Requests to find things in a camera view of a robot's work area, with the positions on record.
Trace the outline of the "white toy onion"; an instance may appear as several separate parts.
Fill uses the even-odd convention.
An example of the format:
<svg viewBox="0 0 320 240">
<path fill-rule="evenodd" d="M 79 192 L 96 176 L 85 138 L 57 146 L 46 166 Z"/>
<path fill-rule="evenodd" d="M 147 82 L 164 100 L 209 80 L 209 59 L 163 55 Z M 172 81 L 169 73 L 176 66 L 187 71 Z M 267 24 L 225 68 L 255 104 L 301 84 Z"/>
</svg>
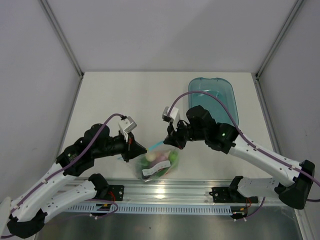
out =
<svg viewBox="0 0 320 240">
<path fill-rule="evenodd" d="M 157 154 L 155 152 L 147 152 L 145 154 L 145 159 L 148 162 L 153 162 L 157 158 Z"/>
</svg>

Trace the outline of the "green toy bell pepper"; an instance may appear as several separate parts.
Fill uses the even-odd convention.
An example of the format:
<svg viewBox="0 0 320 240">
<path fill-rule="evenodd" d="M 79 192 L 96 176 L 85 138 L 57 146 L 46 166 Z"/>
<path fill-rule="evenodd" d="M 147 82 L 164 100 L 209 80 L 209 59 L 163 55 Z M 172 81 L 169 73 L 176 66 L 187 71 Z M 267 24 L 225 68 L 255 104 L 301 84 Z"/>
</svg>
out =
<svg viewBox="0 0 320 240">
<path fill-rule="evenodd" d="M 179 163 L 179 153 L 177 150 L 172 150 L 170 151 L 168 155 L 168 160 L 170 162 L 170 167 L 174 168 L 178 165 Z"/>
</svg>

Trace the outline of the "purple toy eggplant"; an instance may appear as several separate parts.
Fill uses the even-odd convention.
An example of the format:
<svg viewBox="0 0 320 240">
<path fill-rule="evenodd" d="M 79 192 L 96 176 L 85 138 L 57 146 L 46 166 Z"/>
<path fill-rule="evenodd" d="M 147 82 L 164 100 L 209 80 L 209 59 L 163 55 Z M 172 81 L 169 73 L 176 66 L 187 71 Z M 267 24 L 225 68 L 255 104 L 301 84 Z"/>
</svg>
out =
<svg viewBox="0 0 320 240">
<path fill-rule="evenodd" d="M 169 155 L 167 153 L 160 152 L 154 160 L 155 164 L 167 161 L 169 159 Z"/>
</svg>

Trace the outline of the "clear zip bag blue zipper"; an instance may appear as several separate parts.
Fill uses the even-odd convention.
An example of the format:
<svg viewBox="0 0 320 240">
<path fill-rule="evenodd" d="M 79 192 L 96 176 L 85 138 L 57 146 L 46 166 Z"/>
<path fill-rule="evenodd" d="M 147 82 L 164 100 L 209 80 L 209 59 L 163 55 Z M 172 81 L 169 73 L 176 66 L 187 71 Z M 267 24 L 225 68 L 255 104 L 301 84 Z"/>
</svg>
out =
<svg viewBox="0 0 320 240">
<path fill-rule="evenodd" d="M 147 153 L 154 152 L 156 153 L 156 156 L 159 155 L 159 153 L 167 153 L 169 155 L 170 151 L 177 150 L 179 163 L 179 149 L 177 147 L 166 145 L 160 141 L 150 147 L 145 148 L 147 149 Z M 119 151 L 116 154 L 119 155 L 119 159 L 123 160 L 121 153 L 122 151 Z M 146 153 L 131 159 L 130 161 L 125 161 L 126 164 L 129 165 L 129 168 L 135 177 L 144 182 L 160 179 L 166 174 L 175 171 L 179 165 L 178 164 L 176 167 L 171 167 L 169 159 L 157 164 L 155 164 L 155 161 L 148 162 L 145 158 L 145 155 Z"/>
</svg>

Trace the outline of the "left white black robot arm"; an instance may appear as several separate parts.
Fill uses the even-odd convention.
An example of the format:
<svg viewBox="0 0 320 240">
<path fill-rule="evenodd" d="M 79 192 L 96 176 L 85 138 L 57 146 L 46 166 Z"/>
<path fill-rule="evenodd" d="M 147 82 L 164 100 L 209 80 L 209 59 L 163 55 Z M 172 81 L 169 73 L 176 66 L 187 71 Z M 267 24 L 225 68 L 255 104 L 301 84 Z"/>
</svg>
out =
<svg viewBox="0 0 320 240">
<path fill-rule="evenodd" d="M 100 174 L 94 173 L 75 188 L 58 194 L 67 183 L 92 168 L 95 159 L 121 155 L 128 162 L 147 149 L 130 132 L 110 136 L 110 129 L 94 124 L 83 137 L 65 148 L 48 172 L 26 193 L 11 202 L 8 231 L 22 239 L 38 233 L 46 223 L 67 208 L 86 200 L 111 199 L 110 185 Z"/>
</svg>

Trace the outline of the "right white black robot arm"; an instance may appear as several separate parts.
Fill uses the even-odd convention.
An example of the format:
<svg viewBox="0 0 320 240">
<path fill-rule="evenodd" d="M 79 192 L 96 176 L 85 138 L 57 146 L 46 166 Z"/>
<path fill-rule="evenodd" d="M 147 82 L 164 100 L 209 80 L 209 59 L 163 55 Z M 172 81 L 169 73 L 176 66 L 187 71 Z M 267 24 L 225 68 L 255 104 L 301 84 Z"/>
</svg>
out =
<svg viewBox="0 0 320 240">
<path fill-rule="evenodd" d="M 270 175 L 269 178 L 236 176 L 228 188 L 232 201 L 278 198 L 293 209 L 304 209 L 313 184 L 313 162 L 298 162 L 256 144 L 233 125 L 216 122 L 200 105 L 190 108 L 186 117 L 188 122 L 180 118 L 176 107 L 164 109 L 162 119 L 169 123 L 164 144 L 182 150 L 187 142 L 203 141 L 212 150 L 247 161 Z"/>
</svg>

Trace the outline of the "teal plastic tray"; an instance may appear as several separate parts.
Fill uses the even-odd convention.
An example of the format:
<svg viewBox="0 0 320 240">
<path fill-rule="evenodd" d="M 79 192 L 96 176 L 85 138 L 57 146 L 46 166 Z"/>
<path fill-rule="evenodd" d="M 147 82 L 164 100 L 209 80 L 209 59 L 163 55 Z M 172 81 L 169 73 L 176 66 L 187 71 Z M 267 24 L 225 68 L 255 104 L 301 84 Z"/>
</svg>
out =
<svg viewBox="0 0 320 240">
<path fill-rule="evenodd" d="M 223 78 L 197 77 L 188 85 L 188 107 L 202 106 L 217 123 L 239 124 L 236 99 L 232 85 Z"/>
</svg>

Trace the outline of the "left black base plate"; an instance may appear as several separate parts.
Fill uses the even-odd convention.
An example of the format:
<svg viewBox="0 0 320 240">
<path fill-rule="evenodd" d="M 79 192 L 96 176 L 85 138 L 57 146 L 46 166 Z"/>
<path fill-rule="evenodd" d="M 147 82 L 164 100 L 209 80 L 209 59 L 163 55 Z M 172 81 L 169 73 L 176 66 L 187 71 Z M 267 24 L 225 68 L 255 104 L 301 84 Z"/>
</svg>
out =
<svg viewBox="0 0 320 240">
<path fill-rule="evenodd" d="M 107 200 L 107 201 L 123 201 L 125 193 L 124 185 L 109 185 L 108 189 L 100 190 L 97 192 L 94 199 Z"/>
</svg>

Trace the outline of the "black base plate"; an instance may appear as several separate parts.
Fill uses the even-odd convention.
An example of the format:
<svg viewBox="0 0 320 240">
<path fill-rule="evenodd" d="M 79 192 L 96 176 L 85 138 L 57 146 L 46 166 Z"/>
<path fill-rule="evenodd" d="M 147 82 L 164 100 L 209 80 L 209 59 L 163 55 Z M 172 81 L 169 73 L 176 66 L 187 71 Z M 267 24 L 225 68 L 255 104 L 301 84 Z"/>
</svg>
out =
<svg viewBox="0 0 320 240">
<path fill-rule="evenodd" d="M 100 190 L 97 192 L 94 199 L 107 200 L 107 201 L 123 201 L 125 193 L 124 185 L 109 185 L 108 189 Z"/>
<path fill-rule="evenodd" d="M 230 187 L 212 187 L 209 195 L 213 198 L 214 203 L 257 204 L 259 202 L 257 196 L 244 197 L 237 190 Z"/>
</svg>

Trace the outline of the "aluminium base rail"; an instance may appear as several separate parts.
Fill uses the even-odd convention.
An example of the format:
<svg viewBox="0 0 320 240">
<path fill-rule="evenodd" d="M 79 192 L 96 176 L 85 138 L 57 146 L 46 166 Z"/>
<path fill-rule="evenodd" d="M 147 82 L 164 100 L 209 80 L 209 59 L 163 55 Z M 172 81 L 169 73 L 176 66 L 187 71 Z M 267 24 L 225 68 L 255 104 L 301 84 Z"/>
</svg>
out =
<svg viewBox="0 0 320 240">
<path fill-rule="evenodd" d="M 128 204 L 213 205 L 209 195 L 213 187 L 227 187 L 230 180 L 162 179 L 143 182 L 139 179 L 108 178 L 110 185 L 123 185 L 122 202 Z"/>
</svg>

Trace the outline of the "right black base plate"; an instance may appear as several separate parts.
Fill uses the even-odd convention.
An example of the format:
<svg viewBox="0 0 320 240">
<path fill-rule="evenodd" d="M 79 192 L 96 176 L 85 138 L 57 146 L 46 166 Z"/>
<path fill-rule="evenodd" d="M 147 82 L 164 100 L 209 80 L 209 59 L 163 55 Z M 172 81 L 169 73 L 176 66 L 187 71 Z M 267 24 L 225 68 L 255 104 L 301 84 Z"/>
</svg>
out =
<svg viewBox="0 0 320 240">
<path fill-rule="evenodd" d="M 212 187 L 209 195 L 213 198 L 214 203 L 257 204 L 259 202 L 257 196 L 244 197 L 237 190 L 230 187 Z"/>
</svg>

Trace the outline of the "right side aluminium rail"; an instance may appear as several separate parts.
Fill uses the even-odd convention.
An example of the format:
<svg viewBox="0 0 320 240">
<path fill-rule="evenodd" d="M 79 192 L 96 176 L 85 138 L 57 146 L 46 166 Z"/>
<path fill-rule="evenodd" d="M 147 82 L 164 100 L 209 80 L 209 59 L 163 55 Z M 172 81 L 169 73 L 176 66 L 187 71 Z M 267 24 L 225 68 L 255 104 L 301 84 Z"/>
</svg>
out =
<svg viewBox="0 0 320 240">
<path fill-rule="evenodd" d="M 269 109 L 267 107 L 267 102 L 266 102 L 265 96 L 263 94 L 261 83 L 260 83 L 258 77 L 256 76 L 256 74 L 252 73 L 251 75 L 252 75 L 252 78 L 253 78 L 253 83 L 254 83 L 254 86 L 255 86 L 257 97 L 258 97 L 258 100 L 259 100 L 259 103 L 260 103 L 260 106 L 261 106 L 262 114 L 263 114 L 263 117 L 264 117 L 264 120 L 265 120 L 265 124 L 266 124 L 266 128 L 267 128 L 268 134 L 269 134 L 269 138 L 270 138 L 270 141 L 271 141 L 272 149 L 276 153 L 282 155 L 280 144 L 279 144 L 279 141 L 278 141 L 277 136 L 276 136 L 275 128 L 274 128 L 274 125 L 273 125 L 273 122 L 272 122 L 272 119 L 271 119 L 271 115 L 270 115 Z"/>
</svg>

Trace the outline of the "left aluminium frame post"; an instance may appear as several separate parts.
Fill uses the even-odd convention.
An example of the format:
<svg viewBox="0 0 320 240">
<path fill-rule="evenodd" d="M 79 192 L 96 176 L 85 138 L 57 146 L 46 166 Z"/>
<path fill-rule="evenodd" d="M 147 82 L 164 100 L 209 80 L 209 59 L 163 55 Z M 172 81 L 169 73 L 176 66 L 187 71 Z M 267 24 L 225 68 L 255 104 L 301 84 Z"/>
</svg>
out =
<svg viewBox="0 0 320 240">
<path fill-rule="evenodd" d="M 69 41 L 67 40 L 64 31 L 54 13 L 54 11 L 52 10 L 52 7 L 49 3 L 48 0 L 38 0 L 38 3 L 40 4 L 45 16 L 47 17 L 57 39 L 60 42 L 60 45 L 62 46 L 65 55 L 67 56 L 67 58 L 69 59 L 72 67 L 74 68 L 76 74 L 78 75 L 78 77 L 80 79 L 83 78 L 84 76 L 84 72 L 82 71 L 80 64 L 74 54 L 74 51 L 71 48 L 71 45 L 69 43 Z"/>
</svg>

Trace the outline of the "aluminium frame post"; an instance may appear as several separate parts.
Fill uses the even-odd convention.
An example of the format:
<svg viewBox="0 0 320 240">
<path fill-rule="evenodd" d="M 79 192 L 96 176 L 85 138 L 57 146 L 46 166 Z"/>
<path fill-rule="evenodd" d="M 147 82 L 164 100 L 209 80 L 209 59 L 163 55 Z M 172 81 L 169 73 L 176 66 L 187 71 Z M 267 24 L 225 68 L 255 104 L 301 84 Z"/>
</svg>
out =
<svg viewBox="0 0 320 240">
<path fill-rule="evenodd" d="M 287 17 L 285 18 L 284 23 L 281 25 L 279 32 L 277 33 L 274 41 L 272 42 L 271 47 L 267 51 L 267 54 L 265 55 L 263 61 L 261 62 L 257 72 L 255 73 L 255 79 L 257 81 L 260 80 L 264 71 L 267 69 L 268 65 L 270 64 L 271 60 L 276 55 L 278 49 L 280 48 L 282 42 L 284 41 L 285 37 L 289 33 L 291 27 L 293 26 L 296 18 L 302 11 L 306 2 L 307 2 L 306 0 L 296 0 L 294 2 L 293 7 L 289 11 Z"/>
<path fill-rule="evenodd" d="M 67 56 L 67 58 L 69 59 L 72 67 L 74 68 L 76 74 L 78 75 L 78 77 L 80 79 L 83 78 L 84 76 L 84 72 L 82 71 L 80 64 L 74 54 L 74 51 L 71 48 L 71 45 L 69 43 L 69 41 L 67 40 L 64 31 L 54 13 L 54 11 L 52 10 L 52 7 L 49 3 L 48 0 L 38 0 L 38 3 L 40 4 L 45 16 L 47 17 L 57 39 L 60 42 L 60 45 L 62 46 L 65 55 Z"/>
</svg>

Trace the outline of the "right aluminium frame post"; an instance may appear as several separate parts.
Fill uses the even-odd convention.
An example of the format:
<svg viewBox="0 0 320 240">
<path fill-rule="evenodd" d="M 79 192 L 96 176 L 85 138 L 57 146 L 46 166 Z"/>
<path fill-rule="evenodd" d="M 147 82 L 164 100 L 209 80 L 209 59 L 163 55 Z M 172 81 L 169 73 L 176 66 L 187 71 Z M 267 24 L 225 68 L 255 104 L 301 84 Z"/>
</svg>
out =
<svg viewBox="0 0 320 240">
<path fill-rule="evenodd" d="M 263 61 L 261 62 L 257 72 L 255 73 L 255 79 L 257 81 L 260 80 L 264 71 L 267 69 L 268 65 L 270 64 L 271 60 L 276 55 L 278 49 L 280 48 L 282 42 L 284 41 L 285 37 L 289 33 L 291 27 L 293 26 L 296 18 L 302 11 L 306 2 L 307 2 L 306 0 L 296 0 L 294 2 L 293 7 L 289 11 L 287 17 L 285 18 L 284 23 L 281 25 L 279 32 L 277 33 L 274 41 L 272 42 L 271 47 L 267 51 L 267 54 L 265 55 Z"/>
</svg>

